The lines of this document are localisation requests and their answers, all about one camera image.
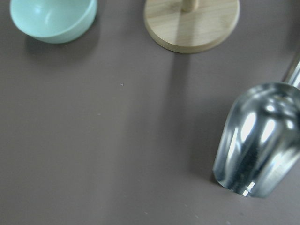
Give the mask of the wooden mug tree stand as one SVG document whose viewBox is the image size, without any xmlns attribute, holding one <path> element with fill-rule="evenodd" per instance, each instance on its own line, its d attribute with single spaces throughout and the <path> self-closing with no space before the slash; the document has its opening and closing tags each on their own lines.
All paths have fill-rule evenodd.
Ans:
<svg viewBox="0 0 300 225">
<path fill-rule="evenodd" d="M 187 54 L 225 41 L 239 16 L 239 0 L 147 0 L 143 12 L 145 27 L 157 44 Z"/>
</svg>

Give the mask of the metal scoop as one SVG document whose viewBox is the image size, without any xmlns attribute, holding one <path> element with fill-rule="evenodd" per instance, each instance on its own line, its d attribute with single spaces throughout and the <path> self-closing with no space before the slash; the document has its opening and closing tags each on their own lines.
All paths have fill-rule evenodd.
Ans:
<svg viewBox="0 0 300 225">
<path fill-rule="evenodd" d="M 300 56 L 282 82 L 254 86 L 233 103 L 213 174 L 245 197 L 271 194 L 300 158 Z"/>
</svg>

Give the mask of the green bowl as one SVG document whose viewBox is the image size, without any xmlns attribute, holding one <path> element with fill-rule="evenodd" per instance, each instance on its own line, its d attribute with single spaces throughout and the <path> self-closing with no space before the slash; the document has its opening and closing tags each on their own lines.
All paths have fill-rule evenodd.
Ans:
<svg viewBox="0 0 300 225">
<path fill-rule="evenodd" d="M 12 0 L 10 15 L 24 34 L 50 44 L 82 36 L 95 20 L 96 0 Z"/>
</svg>

